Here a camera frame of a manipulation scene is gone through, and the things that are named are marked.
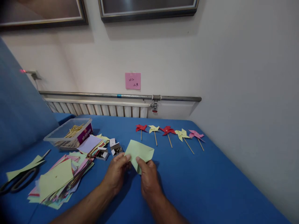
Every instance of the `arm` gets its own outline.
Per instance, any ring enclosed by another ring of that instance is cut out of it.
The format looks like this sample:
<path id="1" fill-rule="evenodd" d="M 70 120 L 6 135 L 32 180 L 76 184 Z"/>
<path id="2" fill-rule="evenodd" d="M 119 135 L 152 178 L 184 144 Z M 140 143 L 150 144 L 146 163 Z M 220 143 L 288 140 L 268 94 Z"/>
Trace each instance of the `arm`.
<path id="1" fill-rule="evenodd" d="M 142 170 L 141 193 L 146 200 L 156 223 L 189 223 L 162 193 L 158 180 L 157 168 L 154 162 L 150 160 L 146 164 L 139 157 L 136 158 L 136 161 Z"/>
<path id="2" fill-rule="evenodd" d="M 107 173 L 99 186 L 77 205 L 70 208 L 51 223 L 94 223 L 112 199 L 119 193 L 124 172 L 129 168 L 130 155 L 121 153 L 110 163 Z"/>

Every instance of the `pink pinwheel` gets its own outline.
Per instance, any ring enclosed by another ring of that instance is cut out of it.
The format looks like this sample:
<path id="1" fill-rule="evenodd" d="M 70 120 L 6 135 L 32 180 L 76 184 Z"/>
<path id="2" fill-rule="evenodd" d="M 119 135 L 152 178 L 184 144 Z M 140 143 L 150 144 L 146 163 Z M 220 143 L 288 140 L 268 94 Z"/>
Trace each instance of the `pink pinwheel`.
<path id="1" fill-rule="evenodd" d="M 199 134 L 194 130 L 189 130 L 191 133 L 189 134 L 189 137 L 192 138 L 193 136 L 199 138 L 200 140 L 202 140 L 202 137 L 204 137 L 203 134 Z"/>
<path id="2" fill-rule="evenodd" d="M 145 132 L 147 132 L 145 129 L 146 129 L 146 127 L 147 127 L 147 125 L 145 125 L 145 126 L 142 126 L 142 125 L 136 125 L 136 132 L 138 132 L 139 130 L 141 130 L 141 140 L 142 140 L 142 131 L 145 131 Z"/>
<path id="3" fill-rule="evenodd" d="M 168 133 L 176 134 L 176 132 L 172 128 L 170 128 L 170 126 L 166 126 L 164 129 L 163 128 L 160 128 L 160 129 L 164 132 L 164 135 L 168 136 L 169 143 L 170 143 L 170 145 L 172 147 L 172 144 L 171 144 L 171 141 L 170 141 Z"/>
<path id="4" fill-rule="evenodd" d="M 198 139 L 198 141 L 199 141 L 199 144 L 200 144 L 200 146 L 202 147 L 202 144 L 201 144 L 201 142 L 200 142 L 200 140 L 202 140 L 202 137 L 204 137 L 204 135 L 203 134 L 199 134 L 199 133 L 197 133 L 196 131 L 194 131 L 194 130 L 189 130 L 191 133 L 189 134 L 189 137 L 193 137 L 193 136 L 195 136 L 195 137 L 197 137 L 197 139 Z"/>

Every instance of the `pink sticky note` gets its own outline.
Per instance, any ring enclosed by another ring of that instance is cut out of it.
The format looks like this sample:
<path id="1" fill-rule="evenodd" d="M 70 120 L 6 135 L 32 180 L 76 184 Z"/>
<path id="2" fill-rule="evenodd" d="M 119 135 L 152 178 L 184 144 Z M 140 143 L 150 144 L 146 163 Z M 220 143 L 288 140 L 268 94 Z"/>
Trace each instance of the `pink sticky note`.
<path id="1" fill-rule="evenodd" d="M 141 73 L 125 73 L 126 89 L 140 89 Z"/>

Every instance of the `black scissors handle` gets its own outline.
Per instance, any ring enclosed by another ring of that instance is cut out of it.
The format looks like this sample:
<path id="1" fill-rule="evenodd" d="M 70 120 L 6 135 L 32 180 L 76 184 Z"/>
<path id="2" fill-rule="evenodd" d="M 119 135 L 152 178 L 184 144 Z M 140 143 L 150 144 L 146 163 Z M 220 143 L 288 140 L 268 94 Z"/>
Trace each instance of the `black scissors handle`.
<path id="1" fill-rule="evenodd" d="M 34 167 L 31 170 L 28 170 L 22 177 L 21 179 L 16 182 L 11 189 L 11 193 L 17 193 L 20 190 L 23 190 L 25 187 L 27 187 L 37 176 L 38 172 L 39 172 L 39 168 L 38 167 Z"/>
<path id="2" fill-rule="evenodd" d="M 23 190 L 25 187 L 27 187 L 37 176 L 39 172 L 39 168 L 38 167 L 34 167 L 28 171 L 26 171 L 25 173 L 20 173 L 15 179 L 6 182 L 1 188 L 0 188 L 0 195 L 6 194 L 8 192 L 11 193 L 17 193 L 20 190 Z M 6 188 L 10 182 L 14 181 L 14 183 L 9 186 L 8 188 Z"/>

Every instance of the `fingernail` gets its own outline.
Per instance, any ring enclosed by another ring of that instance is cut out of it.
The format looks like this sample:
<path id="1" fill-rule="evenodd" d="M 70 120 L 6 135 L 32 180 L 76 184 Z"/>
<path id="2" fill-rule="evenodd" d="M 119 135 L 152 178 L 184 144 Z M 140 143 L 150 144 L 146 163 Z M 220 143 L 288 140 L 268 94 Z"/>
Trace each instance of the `fingernail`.
<path id="1" fill-rule="evenodd" d="M 131 155 L 130 154 L 127 154 L 126 157 L 127 157 L 127 160 L 131 159 Z"/>

